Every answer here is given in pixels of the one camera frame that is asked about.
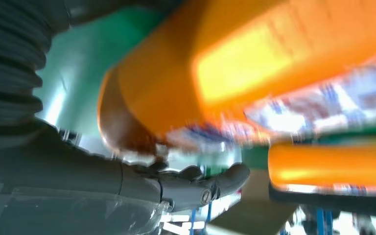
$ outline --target gray robot arm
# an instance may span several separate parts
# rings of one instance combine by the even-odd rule
[[[138,205],[193,209],[245,183],[249,169],[241,164],[204,178],[195,167],[159,172],[106,161],[61,141],[34,116],[42,109],[32,95],[42,85],[35,70],[45,66],[53,36],[126,5],[159,1],[0,0],[0,235],[121,234],[118,227],[130,231],[124,214],[136,216],[143,211]],[[123,209],[124,199],[140,203]],[[23,230],[14,231],[22,224]],[[47,232],[37,233],[34,226]],[[95,229],[110,226],[111,232]]]

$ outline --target robotic hand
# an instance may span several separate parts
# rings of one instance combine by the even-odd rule
[[[159,172],[164,166],[163,163],[154,163],[150,167],[133,165],[132,168],[140,176],[158,182],[161,201],[169,202],[172,212],[198,208],[235,193],[250,175],[250,170],[244,164],[235,164],[222,174],[212,177],[204,177],[196,166],[189,166],[180,172]]]

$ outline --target blue pole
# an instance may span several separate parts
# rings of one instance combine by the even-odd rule
[[[326,211],[325,212],[326,220],[327,220],[327,235],[332,235],[333,227],[332,227],[332,212]]]
[[[189,230],[189,235],[194,235],[194,222],[195,222],[196,213],[197,213],[197,210],[193,209],[192,214],[191,214],[191,229]]]
[[[206,227],[207,227],[207,223],[211,221],[211,208],[212,208],[212,202],[210,202],[208,204],[208,214],[207,214],[207,220],[205,221],[205,226],[204,228],[201,230],[201,233],[200,235],[203,235],[205,230],[206,230]]]
[[[318,235],[324,235],[325,228],[324,228],[324,210],[318,209],[316,211],[316,221],[318,224]]]

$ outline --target metal screw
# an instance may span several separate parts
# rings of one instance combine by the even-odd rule
[[[211,190],[206,189],[202,192],[201,204],[206,205],[211,201]]]

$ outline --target orange foam padding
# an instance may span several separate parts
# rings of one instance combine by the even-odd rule
[[[188,0],[105,79],[163,137],[373,61],[376,0]]]
[[[269,174],[276,186],[376,187],[376,144],[274,145],[269,150]]]

